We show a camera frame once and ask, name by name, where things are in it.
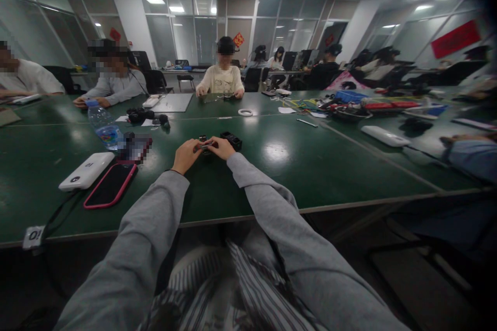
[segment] white shirt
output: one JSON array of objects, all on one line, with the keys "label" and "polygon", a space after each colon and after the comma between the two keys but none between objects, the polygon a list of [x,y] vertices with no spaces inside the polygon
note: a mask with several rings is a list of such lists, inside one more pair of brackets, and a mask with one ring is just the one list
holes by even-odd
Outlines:
[{"label": "white shirt", "polygon": [[211,93],[234,93],[243,87],[240,78],[240,69],[236,66],[230,66],[229,69],[223,70],[218,65],[211,66],[207,69],[202,82],[197,85],[197,91],[200,87],[211,90]]},{"label": "white shirt", "polygon": [[39,94],[66,93],[63,85],[43,66],[19,60],[16,72],[0,71],[0,88]]},{"label": "white shirt", "polygon": [[138,70],[129,70],[123,78],[109,76],[110,73],[102,72],[95,88],[85,93],[82,97],[105,97],[111,105],[127,101],[147,90],[145,76]]}]

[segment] pink phone case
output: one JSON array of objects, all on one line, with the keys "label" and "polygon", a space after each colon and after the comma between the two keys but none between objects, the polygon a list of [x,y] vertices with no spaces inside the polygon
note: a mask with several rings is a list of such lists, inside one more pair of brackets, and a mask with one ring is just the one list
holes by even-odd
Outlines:
[{"label": "pink phone case", "polygon": [[86,209],[95,209],[95,208],[108,208],[108,207],[111,207],[113,205],[115,205],[119,199],[121,198],[121,195],[124,193],[124,190],[126,189],[126,186],[128,185],[129,183],[129,180],[131,180],[131,177],[133,176],[133,174],[135,173],[136,171],[136,164],[133,165],[133,167],[131,168],[128,176],[126,177],[126,180],[124,180],[123,182],[123,185],[121,186],[121,189],[119,190],[119,192],[116,194],[114,200],[110,203],[107,203],[107,204],[95,204],[95,205],[87,205],[87,202],[88,200],[92,197],[93,193],[95,192],[95,190],[98,189],[98,187],[100,186],[100,184],[102,183],[102,181],[107,177],[107,175],[110,173],[110,171],[112,170],[112,168],[116,167],[116,166],[119,166],[120,164],[114,164],[111,168],[109,168],[109,170],[107,171],[107,173],[105,174],[104,177],[102,177],[102,179],[98,182],[97,186],[95,187],[95,189],[93,189],[92,193],[88,196],[88,198],[84,201],[84,204],[83,204],[83,207],[85,207]]}]

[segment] person's right hand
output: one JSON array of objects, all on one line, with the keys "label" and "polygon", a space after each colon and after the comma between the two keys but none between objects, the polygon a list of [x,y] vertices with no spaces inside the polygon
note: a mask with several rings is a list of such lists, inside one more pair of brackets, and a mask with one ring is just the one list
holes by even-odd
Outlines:
[{"label": "person's right hand", "polygon": [[236,153],[235,149],[231,144],[229,143],[228,140],[226,139],[220,139],[219,137],[211,137],[206,141],[206,144],[217,142],[217,148],[214,146],[209,146],[207,149],[213,153],[215,153],[217,156],[219,156],[223,160],[228,160],[228,158]]},{"label": "person's right hand", "polygon": [[207,89],[205,89],[204,87],[198,87],[196,92],[197,92],[197,97],[205,96],[207,94]]},{"label": "person's right hand", "polygon": [[78,97],[76,98],[73,103],[74,103],[74,106],[76,106],[78,109],[87,109],[88,106],[86,106],[86,100],[87,98],[84,98],[84,97]]}]

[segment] white paper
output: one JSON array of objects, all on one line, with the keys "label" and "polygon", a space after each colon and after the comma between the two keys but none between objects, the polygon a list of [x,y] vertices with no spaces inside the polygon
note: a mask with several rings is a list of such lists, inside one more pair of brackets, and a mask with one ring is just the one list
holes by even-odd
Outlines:
[{"label": "white paper", "polygon": [[282,114],[292,114],[294,112],[297,112],[292,108],[282,108],[282,107],[279,107],[278,111],[281,112]]},{"label": "white paper", "polygon": [[326,115],[326,114],[321,114],[321,113],[313,113],[313,112],[311,112],[311,115],[312,115],[313,117],[328,117],[328,115]]}]

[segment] red banner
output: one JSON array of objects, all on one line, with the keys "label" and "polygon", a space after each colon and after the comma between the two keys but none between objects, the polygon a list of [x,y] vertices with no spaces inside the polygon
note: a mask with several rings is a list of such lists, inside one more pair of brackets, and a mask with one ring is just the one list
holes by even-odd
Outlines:
[{"label": "red banner", "polygon": [[448,34],[432,41],[435,58],[443,58],[481,40],[475,20],[453,29]]}]

